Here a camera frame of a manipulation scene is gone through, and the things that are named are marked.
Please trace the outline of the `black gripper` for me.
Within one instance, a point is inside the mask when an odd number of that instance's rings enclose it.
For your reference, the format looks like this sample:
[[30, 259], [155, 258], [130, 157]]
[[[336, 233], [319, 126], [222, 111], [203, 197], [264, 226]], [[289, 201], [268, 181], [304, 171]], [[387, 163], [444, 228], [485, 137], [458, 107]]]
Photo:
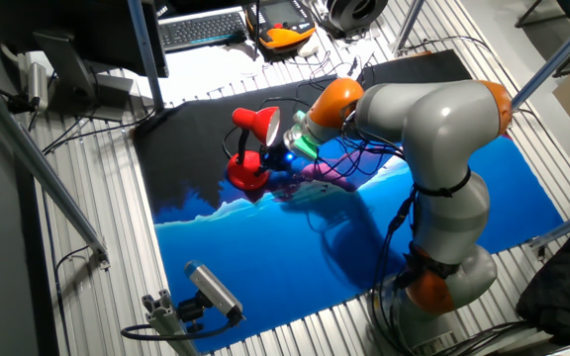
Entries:
[[296, 155], [281, 146], [269, 147], [263, 154], [263, 163], [255, 170], [257, 178], [267, 181], [272, 171], [290, 171]]

